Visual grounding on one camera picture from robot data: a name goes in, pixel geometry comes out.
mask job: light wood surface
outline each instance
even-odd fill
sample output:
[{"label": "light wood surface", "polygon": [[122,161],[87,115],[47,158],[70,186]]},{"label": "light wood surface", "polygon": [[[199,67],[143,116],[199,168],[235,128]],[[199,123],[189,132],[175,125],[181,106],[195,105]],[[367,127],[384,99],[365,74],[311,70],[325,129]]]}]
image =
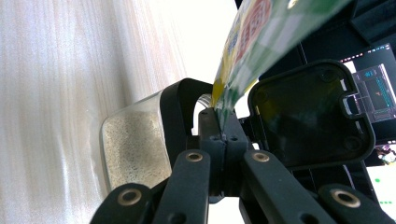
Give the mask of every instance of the light wood surface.
[{"label": "light wood surface", "polygon": [[231,0],[0,0],[0,223],[88,223],[103,120],[214,78]]}]

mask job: open black lid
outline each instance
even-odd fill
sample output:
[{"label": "open black lid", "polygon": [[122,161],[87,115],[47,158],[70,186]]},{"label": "open black lid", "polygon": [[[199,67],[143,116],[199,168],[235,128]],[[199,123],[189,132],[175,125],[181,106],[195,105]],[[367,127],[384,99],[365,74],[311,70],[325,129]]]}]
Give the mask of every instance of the open black lid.
[{"label": "open black lid", "polygon": [[367,116],[347,107],[355,93],[350,72],[331,60],[264,79],[248,97],[251,138],[291,169],[361,161],[375,136]]}]

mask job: transparent container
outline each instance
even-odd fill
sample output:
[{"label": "transparent container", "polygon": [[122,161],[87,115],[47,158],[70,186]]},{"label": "transparent container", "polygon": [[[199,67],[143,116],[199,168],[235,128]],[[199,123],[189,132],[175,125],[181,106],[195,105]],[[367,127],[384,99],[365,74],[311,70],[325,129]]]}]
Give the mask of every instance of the transparent container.
[{"label": "transparent container", "polygon": [[157,92],[105,120],[102,150],[110,190],[127,183],[152,188],[170,176],[160,110],[162,93]]}]

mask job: monitor screen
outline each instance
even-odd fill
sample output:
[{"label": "monitor screen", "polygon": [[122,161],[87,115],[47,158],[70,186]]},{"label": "monitor screen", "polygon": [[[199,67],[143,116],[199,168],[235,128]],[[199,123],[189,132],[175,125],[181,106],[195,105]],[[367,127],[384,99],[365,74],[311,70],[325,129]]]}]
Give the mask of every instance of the monitor screen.
[{"label": "monitor screen", "polygon": [[376,145],[396,144],[396,60],[390,44],[340,59],[351,72],[359,94],[349,102],[353,113],[367,113]]}]

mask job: computer monitor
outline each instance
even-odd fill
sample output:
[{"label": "computer monitor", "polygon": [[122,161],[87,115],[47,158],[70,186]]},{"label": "computer monitor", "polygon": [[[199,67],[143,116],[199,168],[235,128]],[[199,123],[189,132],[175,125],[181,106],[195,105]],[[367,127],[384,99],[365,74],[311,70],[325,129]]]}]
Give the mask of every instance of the computer monitor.
[{"label": "computer monitor", "polygon": [[390,44],[348,55],[340,62],[359,90],[349,101],[352,112],[368,115],[377,146],[396,144],[396,60]]}]

